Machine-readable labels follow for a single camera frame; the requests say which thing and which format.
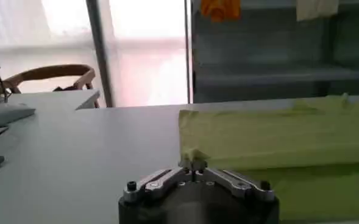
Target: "white desk surface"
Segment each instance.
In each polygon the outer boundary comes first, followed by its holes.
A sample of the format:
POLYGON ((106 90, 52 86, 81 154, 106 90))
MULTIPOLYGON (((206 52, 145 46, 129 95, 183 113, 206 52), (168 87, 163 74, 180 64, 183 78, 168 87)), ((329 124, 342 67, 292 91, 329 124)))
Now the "white desk surface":
POLYGON ((126 183, 179 161, 179 110, 270 110, 291 102, 38 112, 0 137, 0 223, 117 223, 126 183))

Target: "metal bracket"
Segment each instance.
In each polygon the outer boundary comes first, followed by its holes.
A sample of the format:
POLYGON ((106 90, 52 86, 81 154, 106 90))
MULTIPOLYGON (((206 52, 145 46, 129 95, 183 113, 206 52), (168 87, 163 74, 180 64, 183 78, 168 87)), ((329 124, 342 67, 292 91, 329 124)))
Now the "metal bracket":
POLYGON ((259 200, 274 200, 274 191, 262 189, 255 181, 232 171, 206 168, 203 172, 197 171, 196 175, 197 180, 214 181, 228 189, 236 197, 245 198, 246 193, 251 191, 255 192, 255 196, 259 200))
POLYGON ((178 167, 166 173, 155 181, 149 182, 145 189, 152 199, 158 199, 166 193, 166 191, 179 182, 191 181, 191 173, 186 172, 183 168, 178 167))
POLYGON ((136 202, 148 194, 149 198, 156 200, 162 198, 167 191, 176 184, 188 181, 203 181, 206 183, 217 183, 226 188, 233 196, 246 198, 249 193, 254 193, 257 199, 261 201, 273 201, 275 198, 274 191, 269 184, 257 183, 248 177, 229 170, 218 170, 205 168, 203 164, 197 166, 191 165, 191 171, 187 166, 175 169, 159 170, 141 181, 134 183, 133 188, 129 186, 124 189, 124 200, 126 202, 136 202))

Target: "chair backrest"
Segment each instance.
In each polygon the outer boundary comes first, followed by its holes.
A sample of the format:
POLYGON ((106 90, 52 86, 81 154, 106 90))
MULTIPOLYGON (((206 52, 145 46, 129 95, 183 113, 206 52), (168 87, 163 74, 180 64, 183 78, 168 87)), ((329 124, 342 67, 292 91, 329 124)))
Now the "chair backrest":
POLYGON ((80 78, 73 83, 73 86, 77 89, 82 89, 84 85, 87 85, 88 88, 91 86, 91 82, 95 78, 95 72, 94 69, 88 65, 53 65, 21 72, 6 79, 4 84, 11 92, 20 93, 21 91, 18 89, 18 85, 23 81, 43 80, 64 76, 80 76, 80 78))

